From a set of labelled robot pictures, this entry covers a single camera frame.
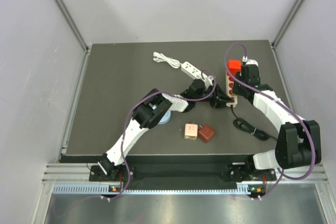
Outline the cream power strip red sockets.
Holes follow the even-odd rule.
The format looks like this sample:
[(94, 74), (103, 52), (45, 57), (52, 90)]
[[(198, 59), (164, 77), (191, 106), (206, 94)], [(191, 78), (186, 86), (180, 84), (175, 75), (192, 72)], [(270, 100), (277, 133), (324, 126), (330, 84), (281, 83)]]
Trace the cream power strip red sockets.
[(233, 102), (227, 103), (228, 107), (235, 107), (238, 103), (238, 97), (233, 93), (234, 80), (226, 71), (226, 94), (233, 100)]

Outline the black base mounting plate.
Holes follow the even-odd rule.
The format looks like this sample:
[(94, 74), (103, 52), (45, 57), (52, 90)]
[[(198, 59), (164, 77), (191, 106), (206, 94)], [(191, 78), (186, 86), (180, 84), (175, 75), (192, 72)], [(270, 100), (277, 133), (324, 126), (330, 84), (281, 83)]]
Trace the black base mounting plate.
[(252, 182), (277, 179), (273, 169), (249, 172), (244, 165), (226, 164), (131, 164), (129, 171), (125, 166), (113, 168), (106, 175), (99, 165), (94, 165), (89, 174), (91, 182), (139, 182), (146, 178), (218, 178), (224, 182)]

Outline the pink cube plug adapter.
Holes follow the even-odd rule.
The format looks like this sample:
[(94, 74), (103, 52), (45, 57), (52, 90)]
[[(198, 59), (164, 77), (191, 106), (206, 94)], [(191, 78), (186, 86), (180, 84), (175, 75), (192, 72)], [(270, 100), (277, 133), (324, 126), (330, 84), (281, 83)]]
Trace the pink cube plug adapter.
[(184, 138), (186, 140), (196, 140), (198, 137), (198, 125), (186, 123), (184, 128)]

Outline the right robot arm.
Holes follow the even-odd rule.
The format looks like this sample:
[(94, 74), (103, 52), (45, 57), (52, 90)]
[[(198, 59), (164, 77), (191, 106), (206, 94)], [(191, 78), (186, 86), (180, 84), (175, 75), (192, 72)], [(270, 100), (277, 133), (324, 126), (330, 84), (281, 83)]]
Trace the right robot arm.
[(278, 132), (275, 149), (248, 157), (246, 176), (256, 180), (266, 169), (283, 172), (285, 169), (307, 166), (308, 171), (299, 179), (308, 177), (314, 166), (321, 162), (319, 124), (295, 114), (269, 85), (261, 84), (256, 63), (243, 63), (233, 79), (233, 93), (248, 100)]

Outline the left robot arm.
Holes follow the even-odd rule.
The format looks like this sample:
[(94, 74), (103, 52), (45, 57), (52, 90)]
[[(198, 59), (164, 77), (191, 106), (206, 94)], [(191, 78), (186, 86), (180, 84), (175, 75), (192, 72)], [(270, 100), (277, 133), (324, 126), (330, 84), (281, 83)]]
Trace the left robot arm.
[(119, 166), (139, 138), (156, 127), (168, 111), (186, 113), (198, 101), (208, 101), (213, 108), (224, 108), (233, 102), (215, 81), (207, 87), (200, 79), (180, 94), (169, 94), (152, 89), (128, 113), (123, 132), (116, 143), (103, 154), (98, 166), (107, 180), (114, 180), (119, 174)]

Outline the red cube plug adapter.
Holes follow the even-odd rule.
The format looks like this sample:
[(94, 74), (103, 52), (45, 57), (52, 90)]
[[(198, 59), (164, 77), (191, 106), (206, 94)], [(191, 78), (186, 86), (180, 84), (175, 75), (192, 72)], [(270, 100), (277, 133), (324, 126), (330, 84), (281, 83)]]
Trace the red cube plug adapter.
[(230, 59), (228, 61), (228, 69), (229, 72), (233, 75), (236, 76), (236, 73), (241, 72), (242, 69), (242, 63), (240, 60), (232, 60)]

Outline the brown cube plug adapter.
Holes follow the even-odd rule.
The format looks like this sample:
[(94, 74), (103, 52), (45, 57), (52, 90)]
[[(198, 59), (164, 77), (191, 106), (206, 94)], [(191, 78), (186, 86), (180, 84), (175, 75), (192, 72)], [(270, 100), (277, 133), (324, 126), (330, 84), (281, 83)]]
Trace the brown cube plug adapter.
[(198, 137), (204, 142), (208, 143), (215, 136), (215, 131), (207, 124), (200, 127)]

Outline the white power strip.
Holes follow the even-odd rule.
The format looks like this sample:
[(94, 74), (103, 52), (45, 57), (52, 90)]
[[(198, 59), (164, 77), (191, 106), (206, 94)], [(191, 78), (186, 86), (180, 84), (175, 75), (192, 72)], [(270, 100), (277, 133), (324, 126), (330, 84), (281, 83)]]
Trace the white power strip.
[(206, 74), (202, 73), (197, 67), (193, 66), (188, 61), (181, 64), (181, 70), (192, 79), (205, 80), (207, 78)]

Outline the round light blue socket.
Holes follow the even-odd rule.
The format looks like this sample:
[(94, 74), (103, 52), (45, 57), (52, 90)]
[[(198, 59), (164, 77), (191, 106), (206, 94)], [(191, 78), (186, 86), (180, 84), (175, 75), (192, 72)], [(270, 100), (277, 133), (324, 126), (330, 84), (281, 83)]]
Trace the round light blue socket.
[(171, 118), (171, 111), (167, 111), (159, 121), (159, 125), (166, 124)]

